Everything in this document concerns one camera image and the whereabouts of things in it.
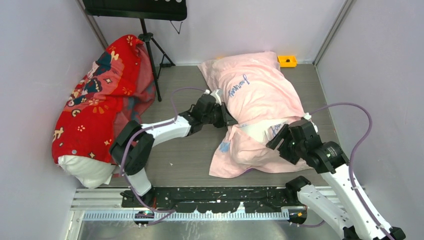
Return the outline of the pink pillowcase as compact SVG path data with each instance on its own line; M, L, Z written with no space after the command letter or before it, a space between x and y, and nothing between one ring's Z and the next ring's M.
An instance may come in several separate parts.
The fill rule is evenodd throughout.
M211 91L223 90L223 101L238 124L229 126L215 150L209 174L235 178L250 169L265 173L292 173L308 169L304 160L296 165L281 158L241 131L243 124L262 120L304 116L300 97L280 69L273 51L246 53L211 59L198 66Z

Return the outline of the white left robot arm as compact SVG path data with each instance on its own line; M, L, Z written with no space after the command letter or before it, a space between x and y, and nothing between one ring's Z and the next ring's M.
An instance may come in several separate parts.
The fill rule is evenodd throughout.
M191 136L202 130L204 125L219 129L236 124L237 120L217 94L204 93L189 110L169 120L151 124L139 124L134 120L128 122L109 148L109 154L135 192L135 202L141 207L148 207L154 197L145 167L153 147Z

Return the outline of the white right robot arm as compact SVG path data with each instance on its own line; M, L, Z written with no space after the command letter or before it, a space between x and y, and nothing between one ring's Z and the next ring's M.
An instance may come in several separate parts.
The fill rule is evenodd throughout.
M323 196L304 176L285 184L285 198L291 205L301 203L312 209L342 240L406 239L404 231L386 221L365 195L340 145L323 142L310 120L285 123L266 146L294 165L304 160L329 184L342 207Z

